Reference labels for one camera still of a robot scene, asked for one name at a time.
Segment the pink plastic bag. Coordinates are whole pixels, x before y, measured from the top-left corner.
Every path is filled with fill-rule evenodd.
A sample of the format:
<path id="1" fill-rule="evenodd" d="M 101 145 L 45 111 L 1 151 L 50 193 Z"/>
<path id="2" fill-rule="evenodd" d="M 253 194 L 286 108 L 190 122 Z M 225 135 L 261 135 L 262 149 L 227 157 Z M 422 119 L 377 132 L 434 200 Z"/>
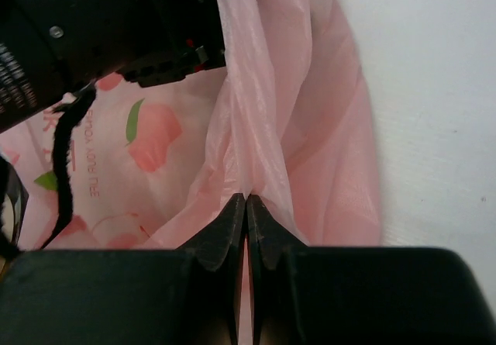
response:
<path id="1" fill-rule="evenodd" d="M 337 0 L 217 0 L 225 65 L 143 88 L 113 73 L 2 130 L 29 252 L 177 246 L 234 193 L 306 241 L 375 243 L 367 87 Z"/>

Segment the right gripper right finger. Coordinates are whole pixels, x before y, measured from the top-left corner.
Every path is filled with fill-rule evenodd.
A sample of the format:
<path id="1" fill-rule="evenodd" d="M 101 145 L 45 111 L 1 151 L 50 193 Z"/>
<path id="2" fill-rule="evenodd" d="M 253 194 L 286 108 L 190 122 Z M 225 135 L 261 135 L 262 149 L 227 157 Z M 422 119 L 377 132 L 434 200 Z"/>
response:
<path id="1" fill-rule="evenodd" d="M 246 203 L 255 344 L 493 344 L 468 265 L 430 247 L 310 247 Z"/>

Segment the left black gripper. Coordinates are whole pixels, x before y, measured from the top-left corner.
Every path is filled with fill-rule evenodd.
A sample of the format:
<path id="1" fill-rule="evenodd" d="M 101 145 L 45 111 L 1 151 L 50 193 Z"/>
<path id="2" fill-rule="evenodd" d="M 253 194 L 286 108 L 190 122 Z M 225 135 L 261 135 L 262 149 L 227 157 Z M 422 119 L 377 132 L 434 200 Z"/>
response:
<path id="1" fill-rule="evenodd" d="M 143 88 L 223 67 L 217 0 L 1 0 L 1 128 L 117 73 Z"/>

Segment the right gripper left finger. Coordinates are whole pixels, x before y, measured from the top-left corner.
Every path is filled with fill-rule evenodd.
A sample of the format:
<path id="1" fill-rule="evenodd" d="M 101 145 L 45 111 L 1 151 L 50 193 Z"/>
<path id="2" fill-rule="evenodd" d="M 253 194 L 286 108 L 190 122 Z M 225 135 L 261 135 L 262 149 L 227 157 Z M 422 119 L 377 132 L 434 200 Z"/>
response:
<path id="1" fill-rule="evenodd" d="M 1 282 L 3 344 L 235 344 L 245 199 L 174 250 L 23 254 Z"/>

